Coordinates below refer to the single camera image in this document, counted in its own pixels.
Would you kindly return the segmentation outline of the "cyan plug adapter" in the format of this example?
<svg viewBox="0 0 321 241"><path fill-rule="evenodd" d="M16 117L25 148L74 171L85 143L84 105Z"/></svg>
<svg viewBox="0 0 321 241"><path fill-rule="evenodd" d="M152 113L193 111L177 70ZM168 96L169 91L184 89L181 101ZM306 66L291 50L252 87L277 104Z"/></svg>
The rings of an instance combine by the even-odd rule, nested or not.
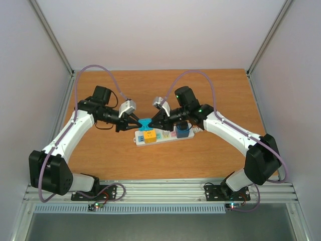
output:
<svg viewBox="0 0 321 241"><path fill-rule="evenodd" d="M141 127L138 129L139 131L144 132L152 130L152 128L148 126L151 123L150 118L141 118L138 122L141 124Z"/></svg>

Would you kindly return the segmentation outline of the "yellow cube socket adapter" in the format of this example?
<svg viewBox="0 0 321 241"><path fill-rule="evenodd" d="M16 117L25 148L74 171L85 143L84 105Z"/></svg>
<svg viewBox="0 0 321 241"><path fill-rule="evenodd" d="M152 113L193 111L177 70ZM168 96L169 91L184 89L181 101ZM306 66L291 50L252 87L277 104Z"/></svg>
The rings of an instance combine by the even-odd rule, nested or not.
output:
<svg viewBox="0 0 321 241"><path fill-rule="evenodd" d="M146 144L156 142L157 141L156 131L155 130L143 131L143 138Z"/></svg>

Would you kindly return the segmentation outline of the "white power strip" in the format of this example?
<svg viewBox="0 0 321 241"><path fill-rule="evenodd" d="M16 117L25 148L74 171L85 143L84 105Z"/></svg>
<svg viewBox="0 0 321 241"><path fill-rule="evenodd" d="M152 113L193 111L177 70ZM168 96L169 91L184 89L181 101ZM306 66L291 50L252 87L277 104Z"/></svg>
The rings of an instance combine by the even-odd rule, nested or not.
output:
<svg viewBox="0 0 321 241"><path fill-rule="evenodd" d="M148 146L148 145L156 145L161 143L168 143L174 141L182 141L187 139L192 139L195 136L191 125L187 130L181 131L174 127L173 131L163 131L160 129L155 129L155 138L151 138L147 140L145 138L143 131L135 131L133 142L138 146Z"/></svg>

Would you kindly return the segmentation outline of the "dark blue cube adapter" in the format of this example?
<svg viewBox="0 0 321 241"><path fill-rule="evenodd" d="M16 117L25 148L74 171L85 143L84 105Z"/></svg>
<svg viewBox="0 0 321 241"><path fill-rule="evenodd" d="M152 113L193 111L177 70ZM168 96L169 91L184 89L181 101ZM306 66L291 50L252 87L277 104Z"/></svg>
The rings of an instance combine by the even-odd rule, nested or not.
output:
<svg viewBox="0 0 321 241"><path fill-rule="evenodd" d="M187 138L189 136L189 134L190 134L190 130L189 129L181 130L178 127L176 127L176 137L178 139Z"/></svg>

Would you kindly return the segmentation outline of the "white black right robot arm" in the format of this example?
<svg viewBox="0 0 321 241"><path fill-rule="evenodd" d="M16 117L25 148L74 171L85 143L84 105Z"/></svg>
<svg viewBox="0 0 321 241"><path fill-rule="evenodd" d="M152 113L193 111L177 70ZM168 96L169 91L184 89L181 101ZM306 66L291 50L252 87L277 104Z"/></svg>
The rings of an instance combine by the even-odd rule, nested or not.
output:
<svg viewBox="0 0 321 241"><path fill-rule="evenodd" d="M189 121L202 130L213 133L235 147L245 157L242 169L227 176L219 193L232 199L239 190L251 184L263 185L280 167L279 152L273 136L260 136L236 125L208 104L200 104L193 91L183 86L175 91L179 107L171 109L161 97L153 100L158 113L151 119L150 128L172 131L177 124Z"/></svg>

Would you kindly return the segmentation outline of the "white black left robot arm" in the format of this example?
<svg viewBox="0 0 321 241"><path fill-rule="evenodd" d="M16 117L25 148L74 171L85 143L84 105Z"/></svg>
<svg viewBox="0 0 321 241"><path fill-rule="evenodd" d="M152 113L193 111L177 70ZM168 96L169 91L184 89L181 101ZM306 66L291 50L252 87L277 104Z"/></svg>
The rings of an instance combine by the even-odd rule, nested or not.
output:
<svg viewBox="0 0 321 241"><path fill-rule="evenodd" d="M68 192L83 192L90 200L101 194L99 179L88 174L72 173L68 166L70 156L85 133L97 122L115 126L116 132L141 127L134 116L136 104L127 99L118 110L108 106L112 90L97 86L93 95L79 101L67 124L58 135L41 151L29 155L31 186L38 189L42 202L46 202L42 192L65 195Z"/></svg>

